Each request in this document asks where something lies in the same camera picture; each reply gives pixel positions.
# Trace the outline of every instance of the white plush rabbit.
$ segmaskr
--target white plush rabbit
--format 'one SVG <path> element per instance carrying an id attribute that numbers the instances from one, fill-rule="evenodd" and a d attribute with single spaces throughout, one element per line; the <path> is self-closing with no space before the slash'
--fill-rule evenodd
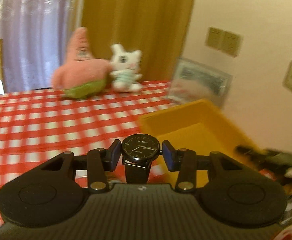
<path id="1" fill-rule="evenodd" d="M 135 82 L 142 77 L 142 74 L 138 74 L 142 52 L 140 50 L 126 52 L 121 44 L 114 44 L 111 49 L 113 51 L 111 64 L 114 71 L 110 76 L 114 78 L 113 89 L 118 92 L 139 92 L 142 85 Z"/>

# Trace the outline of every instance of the green plush shorts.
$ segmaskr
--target green plush shorts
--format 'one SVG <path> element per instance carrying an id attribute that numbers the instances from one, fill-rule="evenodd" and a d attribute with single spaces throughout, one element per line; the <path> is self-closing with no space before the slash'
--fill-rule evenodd
<path id="1" fill-rule="evenodd" d="M 106 79 L 88 82 L 84 85 L 74 87 L 71 89 L 65 89 L 64 93 L 70 98 L 86 98 L 89 95 L 95 95 L 101 92 L 106 87 Z"/>

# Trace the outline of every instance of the gray ribbed surface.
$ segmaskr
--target gray ribbed surface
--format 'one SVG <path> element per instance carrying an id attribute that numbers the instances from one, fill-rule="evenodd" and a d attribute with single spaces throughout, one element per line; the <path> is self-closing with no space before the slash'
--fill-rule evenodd
<path id="1" fill-rule="evenodd" d="M 72 218 L 46 228 L 5 224 L 0 240 L 269 240 L 279 225 L 240 229 L 207 215 L 191 195 L 175 193 L 169 184 L 116 184 L 106 194 L 92 195 Z"/>

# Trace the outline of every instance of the curtain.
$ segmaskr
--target curtain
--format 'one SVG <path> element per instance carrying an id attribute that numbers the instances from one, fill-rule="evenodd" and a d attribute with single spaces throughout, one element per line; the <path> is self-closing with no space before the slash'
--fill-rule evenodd
<path id="1" fill-rule="evenodd" d="M 193 0 L 85 0 L 82 25 L 95 57 L 109 59 L 110 46 L 143 53 L 144 80 L 169 79 L 183 49 Z"/>
<path id="2" fill-rule="evenodd" d="M 0 0 L 5 92 L 50 86 L 63 63 L 74 0 Z"/>

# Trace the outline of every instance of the patrick star plush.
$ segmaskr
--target patrick star plush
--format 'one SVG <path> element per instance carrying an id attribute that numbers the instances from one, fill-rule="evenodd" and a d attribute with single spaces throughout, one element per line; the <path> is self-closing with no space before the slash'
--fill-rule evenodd
<path id="1" fill-rule="evenodd" d="M 112 70 L 108 60 L 96 59 L 89 50 L 87 29 L 76 29 L 67 47 L 66 60 L 54 72 L 52 86 L 70 98 L 85 98 L 101 92 L 107 73 Z"/>

